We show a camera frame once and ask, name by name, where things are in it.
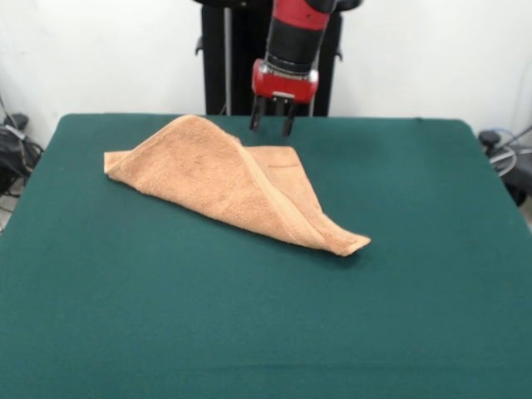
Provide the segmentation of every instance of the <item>black bag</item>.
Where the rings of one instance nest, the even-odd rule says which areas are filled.
[[[41,157],[42,149],[21,131],[0,125],[0,196],[17,179],[26,183]]]

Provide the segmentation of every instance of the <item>white wall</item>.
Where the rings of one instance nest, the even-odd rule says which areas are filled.
[[[199,4],[0,0],[0,10],[0,88],[41,143],[69,112],[204,112]],[[532,122],[531,20],[530,0],[366,0],[345,15],[331,115],[518,130]]]

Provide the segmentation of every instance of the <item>folded towel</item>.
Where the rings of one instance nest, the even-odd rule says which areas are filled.
[[[370,242],[323,212],[295,150],[243,147],[198,116],[182,116],[132,151],[105,153],[113,179],[212,219],[348,256]]]

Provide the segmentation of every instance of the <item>green table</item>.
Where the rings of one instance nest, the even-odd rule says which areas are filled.
[[[104,176],[172,118],[62,119],[0,239],[1,398],[532,397],[532,238],[465,124],[296,121],[325,212],[373,238],[342,259]]]

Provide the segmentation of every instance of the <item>black cable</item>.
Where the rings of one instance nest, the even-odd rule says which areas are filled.
[[[524,129],[523,131],[521,131],[518,135],[516,135],[516,136],[512,137],[511,139],[508,139],[506,142],[498,145],[497,148],[504,148],[504,147],[512,144],[514,141],[517,141],[521,137],[523,137],[525,135],[528,135],[531,131],[532,131],[532,126],[529,126],[526,129]]]
[[[7,113],[6,106],[3,103],[2,93],[0,92],[0,106],[2,107],[3,113],[6,114],[7,118],[13,123],[13,127],[18,130],[17,121],[9,113]]]

